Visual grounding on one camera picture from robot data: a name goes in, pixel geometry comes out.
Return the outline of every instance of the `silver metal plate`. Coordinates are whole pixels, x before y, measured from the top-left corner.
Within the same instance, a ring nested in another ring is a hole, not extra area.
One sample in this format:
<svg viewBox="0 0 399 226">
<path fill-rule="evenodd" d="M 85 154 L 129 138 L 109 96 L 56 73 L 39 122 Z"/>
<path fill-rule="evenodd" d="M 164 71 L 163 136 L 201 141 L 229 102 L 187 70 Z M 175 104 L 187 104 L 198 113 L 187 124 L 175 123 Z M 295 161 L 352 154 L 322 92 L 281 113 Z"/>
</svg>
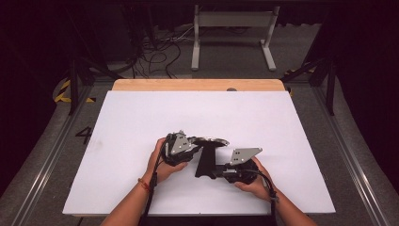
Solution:
<svg viewBox="0 0 399 226">
<path fill-rule="evenodd" d="M 182 153 L 190 148 L 191 143 L 188 141 L 184 132 L 181 130 L 179 133 L 176 133 L 176 140 L 173 144 L 172 149 L 170 150 L 170 154 Z"/>
<path fill-rule="evenodd" d="M 230 165 L 235 166 L 238 164 L 243 164 L 261 151 L 262 148 L 234 149 L 232 151 Z"/>
</svg>

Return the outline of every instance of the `white board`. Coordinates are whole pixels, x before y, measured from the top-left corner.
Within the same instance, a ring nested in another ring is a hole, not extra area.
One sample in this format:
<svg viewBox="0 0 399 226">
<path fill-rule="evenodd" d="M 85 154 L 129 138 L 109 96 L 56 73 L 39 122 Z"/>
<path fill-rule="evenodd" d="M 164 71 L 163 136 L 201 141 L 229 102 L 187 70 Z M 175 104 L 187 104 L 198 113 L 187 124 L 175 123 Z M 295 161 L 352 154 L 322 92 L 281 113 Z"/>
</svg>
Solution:
<svg viewBox="0 0 399 226">
<path fill-rule="evenodd" d="M 109 91 L 63 210 L 106 215 L 136 184 L 160 137 L 219 137 L 216 163 L 235 148 L 257 154 L 276 186 L 305 213 L 334 213 L 323 176 L 286 91 Z M 150 216 L 264 215 L 270 205 L 223 178 L 195 172 L 194 159 L 155 188 Z"/>
</svg>

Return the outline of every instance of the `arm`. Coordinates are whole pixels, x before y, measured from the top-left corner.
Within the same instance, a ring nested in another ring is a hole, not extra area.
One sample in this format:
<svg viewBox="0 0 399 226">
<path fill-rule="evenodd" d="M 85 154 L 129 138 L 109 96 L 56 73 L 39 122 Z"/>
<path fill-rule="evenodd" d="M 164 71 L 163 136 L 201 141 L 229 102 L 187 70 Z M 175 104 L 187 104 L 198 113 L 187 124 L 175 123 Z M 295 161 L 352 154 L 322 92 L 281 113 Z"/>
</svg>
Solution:
<svg viewBox="0 0 399 226">
<path fill-rule="evenodd" d="M 258 166 L 259 170 L 265 176 L 271 179 L 269 173 L 264 168 L 264 166 L 262 166 L 261 162 L 256 157 L 252 157 L 252 159 Z M 263 179 L 260 175 L 258 175 L 256 180 L 250 185 L 246 185 L 240 182 L 236 182 L 234 185 L 243 191 L 251 192 L 256 197 L 262 200 L 270 202 L 270 196 L 268 194 L 268 191 L 263 186 Z M 276 210 L 279 212 L 279 215 L 281 216 L 281 219 L 282 221 L 284 221 L 285 225 L 316 225 L 316 223 L 312 219 L 302 213 L 301 210 L 299 210 L 281 191 L 279 191 L 274 184 L 273 188 L 275 189 L 275 191 L 277 192 L 277 196 L 279 197 L 279 200 L 276 202 Z"/>
<path fill-rule="evenodd" d="M 150 179 L 152 177 L 152 171 L 155 166 L 156 158 L 161 150 L 164 140 L 164 138 L 161 138 L 158 139 L 158 141 L 156 142 L 155 150 L 151 154 L 147 170 L 141 178 L 143 182 L 147 185 L 150 184 Z M 157 183 L 159 184 L 162 181 L 165 181 L 170 176 L 170 174 L 182 170 L 185 166 L 187 166 L 187 163 L 181 163 L 176 167 L 172 167 L 166 163 L 161 162 L 157 169 Z M 111 214 L 106 217 L 102 225 L 137 225 L 140 220 L 141 213 L 147 203 L 148 197 L 149 192 L 143 187 L 140 182 L 138 182 L 133 187 L 133 189 L 125 196 L 125 198 L 117 205 L 117 207 L 115 207 Z"/>
</svg>

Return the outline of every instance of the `white metal stand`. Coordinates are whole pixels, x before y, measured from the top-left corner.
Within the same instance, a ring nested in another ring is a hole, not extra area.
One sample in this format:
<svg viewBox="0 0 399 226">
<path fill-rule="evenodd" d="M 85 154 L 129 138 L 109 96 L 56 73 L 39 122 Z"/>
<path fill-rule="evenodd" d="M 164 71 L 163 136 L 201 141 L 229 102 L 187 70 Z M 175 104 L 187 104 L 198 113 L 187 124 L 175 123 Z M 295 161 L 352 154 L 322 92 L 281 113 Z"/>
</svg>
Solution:
<svg viewBox="0 0 399 226">
<path fill-rule="evenodd" d="M 251 26 L 267 27 L 267 35 L 261 40 L 261 45 L 270 71 L 276 70 L 273 57 L 270 53 L 269 43 L 272 39 L 274 26 L 279 16 L 279 7 L 274 7 L 273 11 L 261 12 L 237 12 L 237 11 L 202 11 L 199 6 L 195 6 L 194 15 L 194 49 L 191 70 L 197 71 L 200 68 L 200 26 Z"/>
</svg>

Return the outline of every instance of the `metal rail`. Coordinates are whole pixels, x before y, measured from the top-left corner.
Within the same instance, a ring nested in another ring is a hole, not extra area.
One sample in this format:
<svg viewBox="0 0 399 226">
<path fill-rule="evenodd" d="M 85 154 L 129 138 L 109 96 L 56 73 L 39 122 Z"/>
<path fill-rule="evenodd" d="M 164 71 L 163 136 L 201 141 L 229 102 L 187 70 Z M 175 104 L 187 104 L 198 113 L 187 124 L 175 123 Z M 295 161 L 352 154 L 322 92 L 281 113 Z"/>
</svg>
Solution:
<svg viewBox="0 0 399 226">
<path fill-rule="evenodd" d="M 353 182 L 360 194 L 360 197 L 363 200 L 363 203 L 367 209 L 367 212 L 370 215 L 371 220 L 374 225 L 378 226 L 389 226 L 387 218 L 385 217 L 378 199 L 371 188 L 366 175 L 364 174 L 361 166 L 359 164 L 358 159 L 356 158 L 354 152 L 346 145 L 346 140 L 343 136 L 342 130 L 337 123 L 335 117 L 330 116 L 328 109 L 325 105 L 325 95 L 321 88 L 312 88 L 313 94 L 316 97 L 320 108 L 323 110 L 323 113 L 328 121 L 328 124 L 331 130 L 334 133 L 335 138 L 337 139 L 337 143 L 339 144 L 339 150 L 341 151 L 341 156 L 343 157 L 343 162 L 349 170 L 350 175 L 352 176 Z"/>
<path fill-rule="evenodd" d="M 45 188 L 50 178 L 50 175 L 53 172 L 54 167 L 56 166 L 56 162 L 64 149 L 67 135 L 70 132 L 77 116 L 79 115 L 79 112 L 82 109 L 85 100 L 90 94 L 90 91 L 91 87 L 88 86 L 83 87 L 83 90 L 79 96 L 79 105 L 75 109 L 74 113 L 71 116 L 69 116 L 62 125 L 58 137 L 56 138 L 56 142 L 52 150 L 50 151 L 49 155 L 47 156 L 43 166 L 41 167 L 40 172 L 36 176 L 35 182 L 30 188 L 24 200 L 24 203 L 22 204 L 20 210 L 18 211 L 17 216 L 15 217 L 14 221 L 11 224 L 12 226 L 17 226 L 17 225 L 23 226 L 29 220 L 29 217 L 36 206 L 36 203 L 40 198 L 41 192 Z"/>
</svg>

